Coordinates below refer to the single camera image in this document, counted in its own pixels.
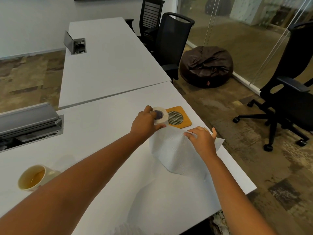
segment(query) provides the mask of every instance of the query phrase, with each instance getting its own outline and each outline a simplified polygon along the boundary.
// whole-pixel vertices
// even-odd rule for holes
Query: white baseboard
[[[56,49],[49,49],[49,50],[32,52],[32,53],[27,53],[27,54],[21,54],[21,55],[12,55],[12,56],[7,56],[7,57],[1,57],[0,60],[13,59],[13,58],[19,58],[19,57],[25,57],[25,56],[34,56],[34,55],[40,55],[40,54],[46,54],[46,53],[61,51],[61,50],[65,50],[65,49],[66,48],[64,47],[64,48],[56,48]]]
[[[195,48],[197,47],[195,44],[191,43],[189,40],[187,40],[186,44],[188,44],[190,47]],[[240,76],[239,74],[233,72],[233,76],[242,84],[244,84],[246,87],[248,87],[250,90],[252,90],[255,94],[260,95],[260,89],[257,88],[255,85],[250,84],[249,81],[247,81],[246,79],[244,79],[242,76]]]

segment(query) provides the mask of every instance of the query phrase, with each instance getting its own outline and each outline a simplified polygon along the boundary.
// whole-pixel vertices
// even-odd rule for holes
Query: orange coaster
[[[166,109],[168,112],[168,124],[177,128],[185,128],[192,125],[189,117],[181,106]]]

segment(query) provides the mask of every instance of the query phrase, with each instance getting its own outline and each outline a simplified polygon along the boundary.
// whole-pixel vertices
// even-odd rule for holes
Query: black and white patterned circle
[[[179,125],[184,121],[184,117],[178,111],[170,111],[168,113],[168,123],[171,125]]]

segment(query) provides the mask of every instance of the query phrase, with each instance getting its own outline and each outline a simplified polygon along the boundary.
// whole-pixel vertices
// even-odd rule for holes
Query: brown leather bean bag
[[[179,71],[191,85],[218,87],[232,76],[233,59],[223,48],[199,46],[183,54]]]

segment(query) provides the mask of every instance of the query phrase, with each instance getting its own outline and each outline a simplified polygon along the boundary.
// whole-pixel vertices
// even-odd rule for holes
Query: forearm
[[[254,208],[222,160],[214,155],[206,163],[227,224],[233,235],[274,235],[275,232]]]
[[[4,215],[1,231],[71,234],[92,200],[143,141],[127,134],[76,163]]]

